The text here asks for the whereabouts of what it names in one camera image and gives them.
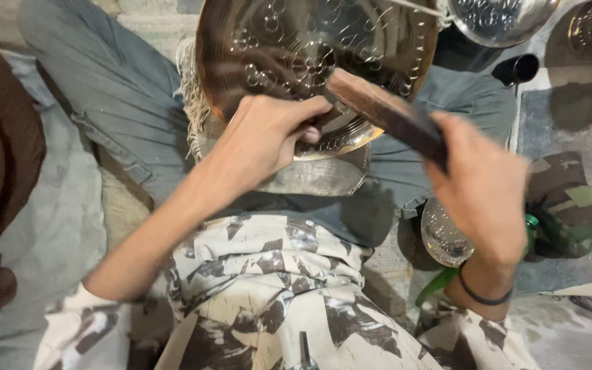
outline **engraved bowl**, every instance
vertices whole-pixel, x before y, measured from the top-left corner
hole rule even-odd
[[[448,0],[456,27],[488,47],[511,47],[533,36],[560,0]]]
[[[415,2],[435,8],[435,0]],[[212,112],[230,122],[246,95],[325,95],[333,66],[412,99],[436,43],[435,17],[386,0],[206,0],[195,58]],[[296,160],[339,156],[383,133],[336,107],[315,122],[322,139],[299,143]]]

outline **camouflage cloth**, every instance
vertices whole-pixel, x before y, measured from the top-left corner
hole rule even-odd
[[[538,159],[527,193],[527,211],[540,223],[535,253],[579,258],[592,251],[592,187],[579,153],[567,151]]]
[[[369,256],[309,221],[205,223],[172,254],[177,325],[154,368],[538,368],[508,319],[494,323],[444,301],[428,305],[434,320],[423,346],[361,292]],[[48,311],[34,368],[125,369],[130,306],[81,286]]]

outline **gray pants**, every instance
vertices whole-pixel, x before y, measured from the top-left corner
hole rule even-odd
[[[161,204],[193,167],[185,159],[188,120],[180,75],[168,59],[89,0],[25,0],[19,28],[68,99],[72,119],[123,164]],[[490,76],[432,66],[417,100],[425,109],[465,114],[498,142],[515,117],[511,90]],[[253,192],[218,216],[286,214],[349,242],[377,246],[395,214],[414,215],[430,193],[421,158],[383,135],[371,144],[370,173],[354,196],[322,198]]]

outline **black wristband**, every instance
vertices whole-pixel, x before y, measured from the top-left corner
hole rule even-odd
[[[463,279],[463,267],[465,266],[465,263],[467,263],[467,261],[463,262],[460,265],[460,267],[458,268],[458,278],[460,279],[460,285],[462,285],[463,289],[465,289],[465,292],[467,292],[467,294],[470,297],[472,297],[472,299],[474,299],[475,301],[479,302],[480,304],[483,304],[486,306],[499,306],[501,304],[506,303],[506,301],[508,301],[511,294],[513,294],[513,288],[511,288],[508,291],[508,293],[506,293],[506,295],[504,297],[499,298],[499,299],[495,299],[495,300],[485,299],[485,298],[479,297],[476,294],[474,294],[474,292],[472,290],[470,290],[470,288],[467,286],[467,284],[465,284],[465,279]]]

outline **right hand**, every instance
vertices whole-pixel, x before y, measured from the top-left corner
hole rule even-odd
[[[425,169],[435,195],[491,265],[515,265],[527,245],[524,192],[528,161],[486,138],[464,119],[431,114],[445,137],[448,175],[430,162]]]

